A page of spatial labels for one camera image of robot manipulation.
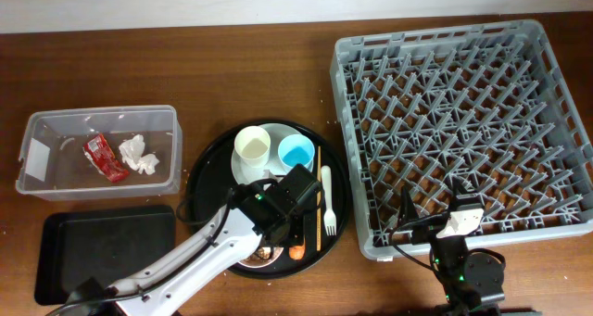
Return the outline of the orange carrot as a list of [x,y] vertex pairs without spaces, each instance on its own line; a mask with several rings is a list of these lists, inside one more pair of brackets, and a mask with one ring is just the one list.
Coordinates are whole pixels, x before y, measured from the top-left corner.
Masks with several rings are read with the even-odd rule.
[[291,246],[288,250],[288,255],[293,260],[301,260],[304,258],[306,252],[306,246]]

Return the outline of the food scraps with rice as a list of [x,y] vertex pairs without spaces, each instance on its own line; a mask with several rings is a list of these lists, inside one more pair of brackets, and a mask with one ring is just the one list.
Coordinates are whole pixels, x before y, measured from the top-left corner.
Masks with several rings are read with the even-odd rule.
[[276,256],[278,250],[278,247],[262,246],[247,259],[249,261],[270,261]]

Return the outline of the pink bowl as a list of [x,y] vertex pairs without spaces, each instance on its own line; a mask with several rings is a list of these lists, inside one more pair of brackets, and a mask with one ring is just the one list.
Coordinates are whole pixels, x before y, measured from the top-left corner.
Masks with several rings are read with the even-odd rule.
[[250,268],[258,269],[274,263],[283,253],[282,247],[262,246],[246,259],[239,261],[239,264]]

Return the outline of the light blue cup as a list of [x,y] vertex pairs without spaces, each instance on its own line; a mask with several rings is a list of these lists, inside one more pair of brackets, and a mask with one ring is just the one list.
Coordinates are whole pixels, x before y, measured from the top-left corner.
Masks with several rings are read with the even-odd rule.
[[311,171],[315,157],[315,147],[307,136],[291,134],[280,142],[278,157],[286,172],[289,172],[298,164]]

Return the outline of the cream paper cup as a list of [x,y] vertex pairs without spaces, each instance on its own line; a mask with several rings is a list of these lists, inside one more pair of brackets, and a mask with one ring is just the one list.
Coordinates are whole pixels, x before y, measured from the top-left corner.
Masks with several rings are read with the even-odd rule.
[[234,151],[247,166],[261,168],[269,161],[271,137],[260,126],[247,126],[235,136]]

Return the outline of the white tissue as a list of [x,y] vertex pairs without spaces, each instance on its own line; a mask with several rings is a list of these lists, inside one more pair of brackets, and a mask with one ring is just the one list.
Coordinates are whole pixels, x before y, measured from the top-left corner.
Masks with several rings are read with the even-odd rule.
[[141,134],[136,134],[132,139],[124,140],[119,145],[119,151],[123,162],[132,170],[147,175],[156,172],[159,159],[153,153],[145,153],[145,140]]

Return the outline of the red snack wrapper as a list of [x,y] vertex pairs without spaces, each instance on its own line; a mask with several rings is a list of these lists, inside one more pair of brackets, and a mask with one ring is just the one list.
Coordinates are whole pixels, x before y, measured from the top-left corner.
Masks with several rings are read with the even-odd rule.
[[130,174],[117,160],[102,133],[87,142],[82,150],[95,168],[112,183],[121,182]]

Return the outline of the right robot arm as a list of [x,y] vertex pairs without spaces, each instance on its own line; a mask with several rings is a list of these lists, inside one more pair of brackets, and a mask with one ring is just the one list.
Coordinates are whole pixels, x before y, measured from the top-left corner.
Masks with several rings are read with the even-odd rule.
[[448,208],[420,217],[410,192],[401,189],[398,231],[411,231],[410,242],[428,244],[429,262],[423,264],[443,286],[447,302],[435,307],[437,315],[499,315],[505,296],[505,258],[485,248],[469,249],[466,236],[480,226],[485,204],[480,194],[452,182]]

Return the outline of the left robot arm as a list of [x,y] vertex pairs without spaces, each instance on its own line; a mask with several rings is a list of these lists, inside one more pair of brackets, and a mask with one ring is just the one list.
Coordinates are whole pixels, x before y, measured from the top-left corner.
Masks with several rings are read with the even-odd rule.
[[280,245],[291,220],[323,192],[318,182],[291,186],[273,179],[240,184],[200,231],[142,271],[112,284],[100,297],[82,297],[52,315],[172,315],[206,284],[262,243]]

